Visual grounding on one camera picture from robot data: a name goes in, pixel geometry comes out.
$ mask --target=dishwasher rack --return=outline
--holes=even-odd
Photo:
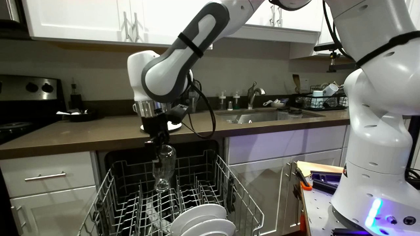
[[[152,162],[112,164],[77,236],[171,235],[171,222],[206,203],[225,207],[237,236],[259,236],[264,214],[213,150],[176,159],[169,190],[154,190]]]

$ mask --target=faucet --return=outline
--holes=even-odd
[[[254,98],[259,93],[260,95],[265,95],[265,91],[262,88],[256,88],[256,82],[248,89],[248,109],[252,109],[254,107]]]

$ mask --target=dishwasher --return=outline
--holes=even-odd
[[[258,236],[264,214],[220,157],[218,142],[171,144],[177,151],[171,187],[154,190],[151,157],[144,149],[109,152],[102,184],[77,236],[171,235],[172,221],[195,206],[223,206],[236,236]]]

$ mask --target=stove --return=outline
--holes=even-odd
[[[60,120],[66,110],[61,81],[0,75],[0,144]]]

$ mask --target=stove knob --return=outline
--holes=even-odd
[[[31,92],[31,93],[35,93],[36,91],[38,91],[38,86],[34,83],[29,82],[26,85],[26,90]]]
[[[45,84],[42,86],[42,90],[43,90],[44,92],[46,92],[46,93],[51,93],[51,92],[54,90],[54,88],[53,88],[51,85],[49,85],[49,84],[45,83]]]

